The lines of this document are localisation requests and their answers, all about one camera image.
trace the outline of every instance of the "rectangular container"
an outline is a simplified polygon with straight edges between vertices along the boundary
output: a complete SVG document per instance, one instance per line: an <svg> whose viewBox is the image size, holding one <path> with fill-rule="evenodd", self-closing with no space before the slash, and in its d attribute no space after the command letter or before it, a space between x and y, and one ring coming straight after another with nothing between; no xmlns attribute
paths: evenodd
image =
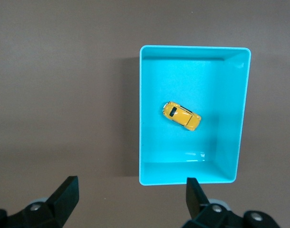
<svg viewBox="0 0 290 228"><path fill-rule="evenodd" d="M240 47L141 48L142 185L235 181L250 61L250 50ZM163 116L169 101L202 117L194 132Z"/></svg>

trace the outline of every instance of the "car rear window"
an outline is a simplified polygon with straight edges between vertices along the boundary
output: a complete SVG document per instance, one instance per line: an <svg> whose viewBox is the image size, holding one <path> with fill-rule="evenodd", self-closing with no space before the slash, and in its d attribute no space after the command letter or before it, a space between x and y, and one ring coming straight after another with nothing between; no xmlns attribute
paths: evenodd
<svg viewBox="0 0 290 228"><path fill-rule="evenodd" d="M172 111L170 112L170 116L173 117L174 114L175 114L175 111L177 111L177 108L176 107L173 107Z"/></svg>

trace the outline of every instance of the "screw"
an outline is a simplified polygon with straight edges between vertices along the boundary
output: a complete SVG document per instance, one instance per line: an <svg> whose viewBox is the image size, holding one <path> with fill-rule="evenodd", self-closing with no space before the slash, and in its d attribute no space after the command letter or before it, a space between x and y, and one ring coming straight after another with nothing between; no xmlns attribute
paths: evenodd
<svg viewBox="0 0 290 228"><path fill-rule="evenodd" d="M253 212L253 213L251 214L251 217L252 217L253 219L255 219L256 221L262 221L262 220L263 220L262 216L261 216L260 214L256 213L256 212Z"/></svg>
<svg viewBox="0 0 290 228"><path fill-rule="evenodd" d="M40 208L40 204L33 204L32 207L30 208L30 210L32 211L36 211Z"/></svg>
<svg viewBox="0 0 290 228"><path fill-rule="evenodd" d="M213 210L214 210L215 212L218 212L218 213L220 213L220 212L222 211L221 207L218 206L218 205L213 205Z"/></svg>

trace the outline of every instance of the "yellow toy car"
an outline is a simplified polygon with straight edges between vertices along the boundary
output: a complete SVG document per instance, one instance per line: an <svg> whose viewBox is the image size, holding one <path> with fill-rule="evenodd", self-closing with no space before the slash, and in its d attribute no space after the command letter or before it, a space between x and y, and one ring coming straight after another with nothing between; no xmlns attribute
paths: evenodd
<svg viewBox="0 0 290 228"><path fill-rule="evenodd" d="M163 114L170 120L194 131L201 121L201 116L175 102L168 102L164 105Z"/></svg>

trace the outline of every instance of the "gray table surface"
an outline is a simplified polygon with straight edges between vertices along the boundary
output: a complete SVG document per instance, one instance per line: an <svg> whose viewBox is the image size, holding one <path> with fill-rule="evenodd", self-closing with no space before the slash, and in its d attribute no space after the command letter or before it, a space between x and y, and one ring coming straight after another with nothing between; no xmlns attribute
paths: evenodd
<svg viewBox="0 0 290 228"><path fill-rule="evenodd" d="M185 186L138 182L139 50L252 52L238 177L203 185L290 227L290 1L0 0L0 208L78 175L65 227L181 227Z"/></svg>

